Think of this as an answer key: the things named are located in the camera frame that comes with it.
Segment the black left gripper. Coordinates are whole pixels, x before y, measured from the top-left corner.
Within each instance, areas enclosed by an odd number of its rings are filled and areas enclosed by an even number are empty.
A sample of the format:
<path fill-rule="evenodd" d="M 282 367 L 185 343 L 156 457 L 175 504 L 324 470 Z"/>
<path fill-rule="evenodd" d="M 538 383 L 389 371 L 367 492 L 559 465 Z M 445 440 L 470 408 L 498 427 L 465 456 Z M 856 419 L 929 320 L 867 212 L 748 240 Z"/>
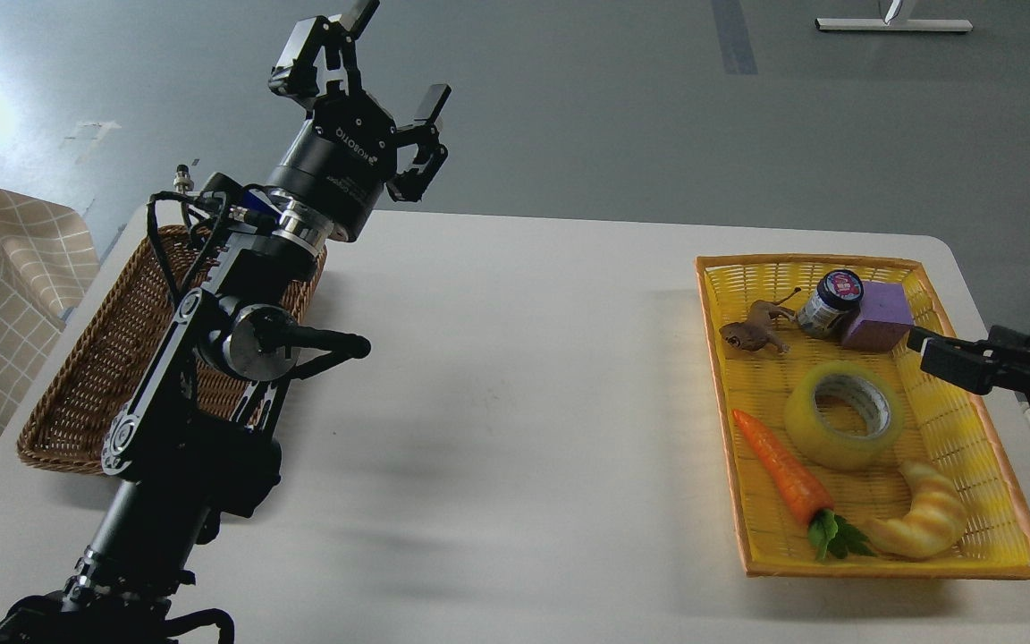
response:
<path fill-rule="evenodd" d="M 364 93 L 356 42 L 380 5 L 356 1 L 346 12 L 298 21 L 268 81 L 270 93 L 311 113 L 266 190 L 315 209 L 335 225 L 332 240 L 344 243 L 357 240 L 384 187 L 393 201 L 421 201 L 449 156 L 440 115 L 450 84 L 430 86 L 394 135 L 392 116 Z M 407 147 L 416 150 L 412 162 L 394 174 L 396 149 Z"/>

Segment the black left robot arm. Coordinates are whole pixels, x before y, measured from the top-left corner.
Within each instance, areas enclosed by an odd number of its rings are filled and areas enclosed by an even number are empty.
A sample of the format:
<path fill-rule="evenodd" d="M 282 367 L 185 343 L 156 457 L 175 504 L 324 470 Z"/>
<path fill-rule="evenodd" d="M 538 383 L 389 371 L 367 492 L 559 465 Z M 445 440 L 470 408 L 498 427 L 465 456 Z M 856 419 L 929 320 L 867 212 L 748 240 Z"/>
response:
<path fill-rule="evenodd" d="M 402 124 L 364 89 L 357 42 L 377 7 L 294 26 L 268 86 L 304 122 L 266 182 L 216 173 L 197 194 L 177 181 L 148 199 L 172 317 L 104 436 L 99 464 L 121 486 L 65 586 L 18 600 L 0 643 L 176 643 L 207 626 L 234 641 L 224 610 L 169 616 L 195 582 L 188 555 L 281 481 L 274 432 L 294 380 L 371 351 L 363 335 L 295 321 L 281 298 L 311 282 L 328 241 L 357 240 L 381 196 L 420 200 L 447 159 L 449 86 Z"/>

